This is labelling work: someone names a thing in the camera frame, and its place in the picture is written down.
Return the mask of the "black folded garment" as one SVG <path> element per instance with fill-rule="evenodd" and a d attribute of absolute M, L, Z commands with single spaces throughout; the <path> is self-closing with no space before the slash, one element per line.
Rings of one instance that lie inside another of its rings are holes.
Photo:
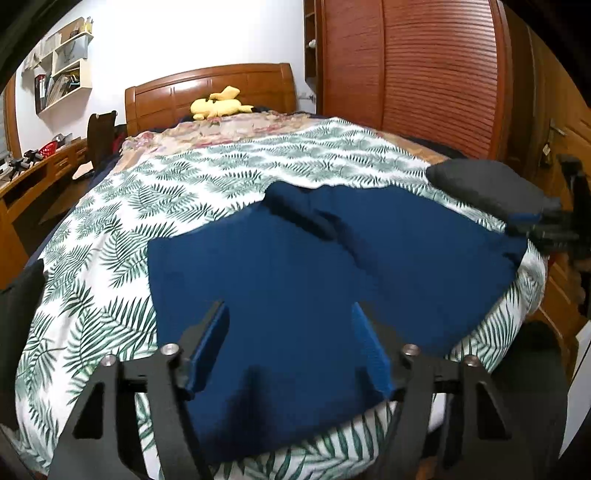
<path fill-rule="evenodd" d="M 18 429 L 15 381 L 35 312 L 45 286 L 44 262 L 26 267 L 1 291 L 0 395 L 1 424 Z"/>

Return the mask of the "navy blue suit jacket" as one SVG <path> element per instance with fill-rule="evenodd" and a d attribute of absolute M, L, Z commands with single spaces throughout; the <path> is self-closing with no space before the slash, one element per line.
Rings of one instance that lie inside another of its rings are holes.
<path fill-rule="evenodd" d="M 188 403 L 209 463 L 293 445 L 381 402 L 353 331 L 366 302 L 406 341 L 443 356 L 516 278 L 522 237 L 490 231 L 396 186 L 304 189 L 147 245 L 157 339 L 215 301 L 229 329 L 204 391 Z"/>

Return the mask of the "wooden desk cabinet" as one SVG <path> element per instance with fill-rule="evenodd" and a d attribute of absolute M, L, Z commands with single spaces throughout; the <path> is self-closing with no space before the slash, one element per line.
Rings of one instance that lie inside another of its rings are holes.
<path fill-rule="evenodd" d="M 85 162 L 87 141 L 76 139 L 1 188 L 1 286 L 18 276 L 53 228 L 42 218 L 63 180 Z"/>

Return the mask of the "red basket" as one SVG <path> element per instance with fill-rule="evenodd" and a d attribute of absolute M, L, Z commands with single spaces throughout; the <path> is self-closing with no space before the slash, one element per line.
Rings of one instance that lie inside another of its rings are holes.
<path fill-rule="evenodd" d="M 53 140 L 45 144 L 40 150 L 39 153 L 42 155 L 43 158 L 50 157 L 55 154 L 58 148 L 58 142 Z"/>

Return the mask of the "dark wooden chair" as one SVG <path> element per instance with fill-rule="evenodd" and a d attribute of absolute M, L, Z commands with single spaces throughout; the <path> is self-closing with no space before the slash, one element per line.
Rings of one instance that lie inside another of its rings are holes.
<path fill-rule="evenodd" d="M 95 171 L 112 154 L 116 116 L 117 112 L 113 110 L 104 114 L 92 114 L 88 120 L 86 158 Z"/>

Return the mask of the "wooden headboard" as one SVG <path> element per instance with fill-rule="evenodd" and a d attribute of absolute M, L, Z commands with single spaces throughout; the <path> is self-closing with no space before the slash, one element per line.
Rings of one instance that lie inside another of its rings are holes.
<path fill-rule="evenodd" d="M 293 71 L 287 63 L 247 63 L 200 68 L 158 78 L 125 90 L 127 133 L 166 129 L 189 115 L 194 100 L 232 86 L 242 103 L 281 113 L 297 110 Z"/>

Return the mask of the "wooden louvered wardrobe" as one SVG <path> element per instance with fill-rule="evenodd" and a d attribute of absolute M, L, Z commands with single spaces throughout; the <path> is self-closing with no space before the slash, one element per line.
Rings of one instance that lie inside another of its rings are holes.
<path fill-rule="evenodd" d="M 304 72 L 318 113 L 473 159 L 559 195 L 590 162 L 590 90 L 505 1 L 308 1 Z"/>

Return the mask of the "white wall shelf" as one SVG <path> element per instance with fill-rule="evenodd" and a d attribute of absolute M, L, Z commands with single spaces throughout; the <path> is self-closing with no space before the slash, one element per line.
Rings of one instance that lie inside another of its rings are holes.
<path fill-rule="evenodd" d="M 93 19 L 79 17 L 40 40 L 27 55 L 22 77 L 33 93 L 38 116 L 92 89 L 88 50 L 93 38 Z"/>

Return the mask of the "yellow plush toy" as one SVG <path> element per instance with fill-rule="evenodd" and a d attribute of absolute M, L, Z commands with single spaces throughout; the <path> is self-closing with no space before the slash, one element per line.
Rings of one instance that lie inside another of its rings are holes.
<path fill-rule="evenodd" d="M 189 108 L 190 113 L 194 120 L 252 113 L 252 105 L 243 105 L 238 100 L 239 93 L 238 88 L 226 86 L 219 93 L 211 93 L 207 99 L 200 98 L 193 101 Z"/>

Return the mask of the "dark grey folded garment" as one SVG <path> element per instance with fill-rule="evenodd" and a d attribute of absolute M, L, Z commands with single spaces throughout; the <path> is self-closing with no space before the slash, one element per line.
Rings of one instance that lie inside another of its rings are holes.
<path fill-rule="evenodd" d="M 426 176 L 437 189 L 505 223 L 536 224 L 562 211 L 559 198 L 498 161 L 448 159 L 428 167 Z"/>

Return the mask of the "floral blanket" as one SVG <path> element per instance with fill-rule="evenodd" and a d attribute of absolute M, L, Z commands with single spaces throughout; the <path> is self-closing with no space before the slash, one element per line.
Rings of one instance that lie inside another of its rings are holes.
<path fill-rule="evenodd" d="M 148 130 L 128 137 L 122 144 L 121 153 L 156 152 L 169 155 L 269 135 L 290 134 L 311 127 L 321 120 L 324 117 L 307 112 L 284 114 L 269 110 L 181 122 L 161 132 Z"/>

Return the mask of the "palm leaf print bedsheet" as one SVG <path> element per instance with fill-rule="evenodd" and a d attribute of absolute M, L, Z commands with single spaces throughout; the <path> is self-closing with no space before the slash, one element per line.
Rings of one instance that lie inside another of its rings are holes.
<path fill-rule="evenodd" d="M 315 188 L 396 185 L 435 200 L 479 225 L 504 223 L 428 183 L 427 154 L 332 117 L 295 116 L 297 127 L 238 143 L 190 147 L 172 134 L 144 132 L 124 144 L 139 153 L 85 194 L 42 247 L 48 273 L 16 377 L 19 430 L 12 443 L 35 473 L 48 474 L 58 437 L 99 360 L 123 360 L 156 347 L 147 242 L 181 234 L 263 199 L 273 181 Z M 493 370 L 526 316 L 543 298 L 547 262 L 530 242 L 506 293 L 449 355 L 477 354 Z M 374 460 L 392 406 L 379 406 L 301 445 L 214 468 L 215 479 L 346 479 Z"/>

